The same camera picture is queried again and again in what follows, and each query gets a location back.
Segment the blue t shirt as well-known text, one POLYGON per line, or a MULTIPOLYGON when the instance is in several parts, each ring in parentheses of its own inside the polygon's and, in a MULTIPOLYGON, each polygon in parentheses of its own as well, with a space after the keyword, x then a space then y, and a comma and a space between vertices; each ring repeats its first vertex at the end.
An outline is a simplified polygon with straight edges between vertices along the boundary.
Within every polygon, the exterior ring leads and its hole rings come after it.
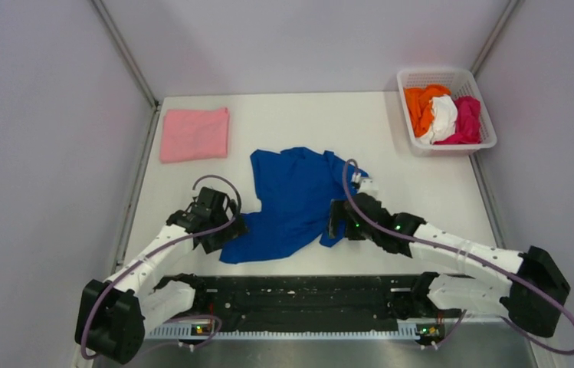
POLYGON ((257 149, 250 155, 254 190, 261 202, 257 212, 245 213, 249 232, 227 243, 219 260, 225 264, 288 258, 314 241, 332 247, 327 224, 334 200, 346 199, 343 184, 353 169, 332 151, 306 147, 279 153, 257 149))

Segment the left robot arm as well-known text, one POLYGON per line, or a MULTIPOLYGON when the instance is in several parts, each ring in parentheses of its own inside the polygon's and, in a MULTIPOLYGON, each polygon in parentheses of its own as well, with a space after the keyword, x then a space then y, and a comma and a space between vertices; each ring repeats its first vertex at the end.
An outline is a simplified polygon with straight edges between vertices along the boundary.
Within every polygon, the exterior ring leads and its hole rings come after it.
POLYGON ((74 333, 85 360, 103 356, 126 364, 143 340, 171 317, 204 313, 207 296, 169 274, 198 246, 209 253, 247 233, 241 197, 203 187, 184 210, 171 214, 159 234, 129 264, 82 290, 74 333))

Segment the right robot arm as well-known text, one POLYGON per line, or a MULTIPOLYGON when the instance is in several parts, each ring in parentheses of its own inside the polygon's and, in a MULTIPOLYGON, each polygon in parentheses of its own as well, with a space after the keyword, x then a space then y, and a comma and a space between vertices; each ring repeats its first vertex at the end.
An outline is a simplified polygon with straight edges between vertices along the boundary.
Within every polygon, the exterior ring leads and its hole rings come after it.
POLYGON ((492 248, 452 235, 407 212, 391 214, 374 197, 360 193, 335 199, 330 238, 371 241, 383 251, 451 269, 427 272, 414 286, 413 310, 462 309, 505 317, 521 330, 552 337, 571 287, 548 251, 492 248))

